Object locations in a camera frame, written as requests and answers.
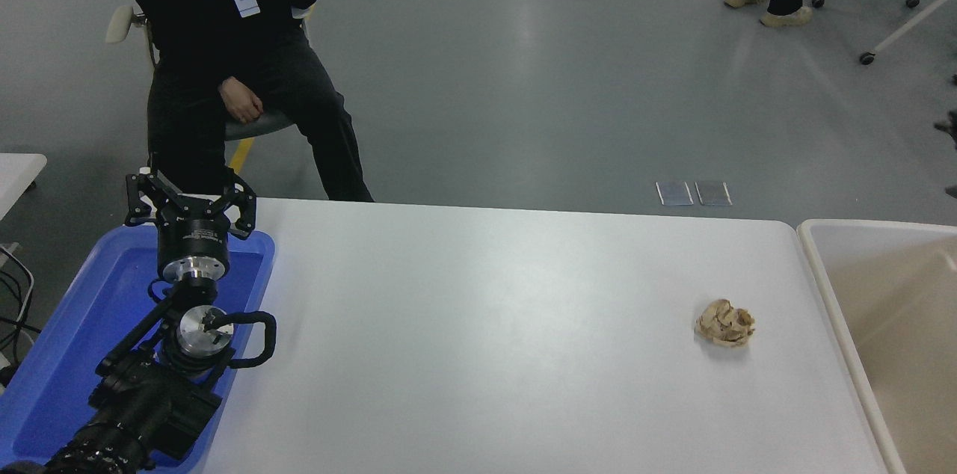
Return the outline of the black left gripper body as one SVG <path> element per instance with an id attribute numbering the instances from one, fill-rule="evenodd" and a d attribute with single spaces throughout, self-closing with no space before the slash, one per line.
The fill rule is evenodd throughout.
<path id="1" fill-rule="evenodd" d="M 213 202 L 184 197 L 180 203 L 165 201 L 158 207 L 158 264 L 168 265 L 186 257 L 208 257 L 227 265 L 229 221 Z"/>

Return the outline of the seated person's hand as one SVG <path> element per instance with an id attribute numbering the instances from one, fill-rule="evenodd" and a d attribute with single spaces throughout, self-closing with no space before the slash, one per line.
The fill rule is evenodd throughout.
<path id="1" fill-rule="evenodd" d="M 259 96 L 237 78 L 223 80 L 218 85 L 218 92 L 227 112 L 237 123 L 256 122 L 264 112 Z"/>

